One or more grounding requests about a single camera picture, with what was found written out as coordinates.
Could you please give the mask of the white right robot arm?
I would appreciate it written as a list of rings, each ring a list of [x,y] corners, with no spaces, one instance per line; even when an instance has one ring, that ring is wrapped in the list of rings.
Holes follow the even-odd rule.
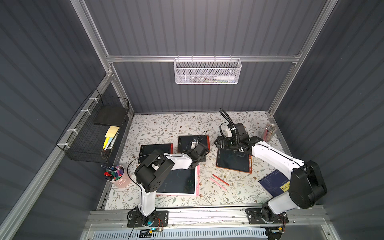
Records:
[[[328,192],[320,167],[313,161],[302,161],[270,146],[263,139],[250,137],[243,124],[228,124],[229,136],[223,134],[215,140],[218,149],[234,150],[252,155],[273,166],[290,181],[285,193],[263,204],[261,215],[267,223],[280,214],[293,209],[308,209]]]

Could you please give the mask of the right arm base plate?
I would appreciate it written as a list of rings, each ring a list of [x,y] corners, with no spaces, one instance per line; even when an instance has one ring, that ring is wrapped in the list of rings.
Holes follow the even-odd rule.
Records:
[[[282,224],[289,223],[285,212],[276,215],[267,208],[248,208],[245,210],[249,224]]]

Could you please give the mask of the red stylus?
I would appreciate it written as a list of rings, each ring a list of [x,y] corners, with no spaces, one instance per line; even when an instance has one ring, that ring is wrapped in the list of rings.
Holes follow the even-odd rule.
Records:
[[[218,176],[216,175],[213,175],[214,178],[216,178],[217,180],[219,180],[220,182],[222,182],[223,184],[225,184],[226,186],[229,186],[229,184],[227,182],[225,182],[224,180],[222,180],[221,178],[219,178]]]

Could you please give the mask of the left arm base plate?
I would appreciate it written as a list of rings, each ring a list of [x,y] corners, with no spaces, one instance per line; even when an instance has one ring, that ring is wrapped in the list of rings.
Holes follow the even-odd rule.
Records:
[[[128,212],[127,227],[167,227],[169,220],[169,211],[157,211],[145,217],[138,208]]]

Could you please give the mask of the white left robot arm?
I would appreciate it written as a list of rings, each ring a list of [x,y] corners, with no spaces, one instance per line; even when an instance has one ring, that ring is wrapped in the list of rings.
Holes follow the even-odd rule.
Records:
[[[168,154],[161,150],[153,151],[135,170],[137,184],[141,188],[141,201],[138,209],[141,218],[152,217],[156,211],[155,197],[170,172],[194,169],[203,161],[210,149],[198,143],[182,154]]]

